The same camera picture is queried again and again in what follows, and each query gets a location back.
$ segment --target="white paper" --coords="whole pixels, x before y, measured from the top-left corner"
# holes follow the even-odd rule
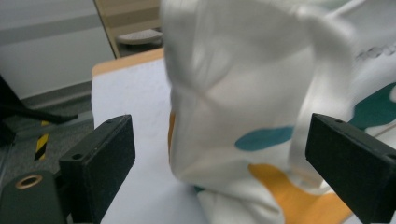
[[[93,78],[94,126],[131,114],[136,161],[103,224],[205,224],[192,186],[177,181],[168,163],[170,86],[163,60]]]

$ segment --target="gray wall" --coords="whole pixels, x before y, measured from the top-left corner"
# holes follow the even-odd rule
[[[0,74],[21,99],[89,81],[112,59],[93,0],[0,0]]]

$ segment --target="black rectangular block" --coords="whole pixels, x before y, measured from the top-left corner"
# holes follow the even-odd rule
[[[305,156],[363,223],[396,208],[396,151],[339,119],[314,114]]]
[[[60,159],[74,222],[100,223],[134,164],[131,116],[100,125]]]

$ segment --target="teal spot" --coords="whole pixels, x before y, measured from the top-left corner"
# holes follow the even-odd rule
[[[286,126],[274,129],[259,129],[247,133],[235,142],[235,146],[244,151],[266,149],[291,139],[293,127]]]
[[[390,93],[396,82],[376,91],[355,106],[355,114],[349,122],[365,130],[369,127],[388,124],[396,119],[396,103],[390,100]]]
[[[196,192],[196,193],[199,193],[199,192],[205,190],[205,189],[203,189],[203,188],[201,188],[201,187],[198,187],[198,186],[194,186],[194,189],[195,189],[195,192]]]

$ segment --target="fabric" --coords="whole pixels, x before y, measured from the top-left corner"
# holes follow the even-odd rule
[[[396,119],[396,2],[167,0],[170,165],[210,223],[342,223],[305,160],[312,113]]]

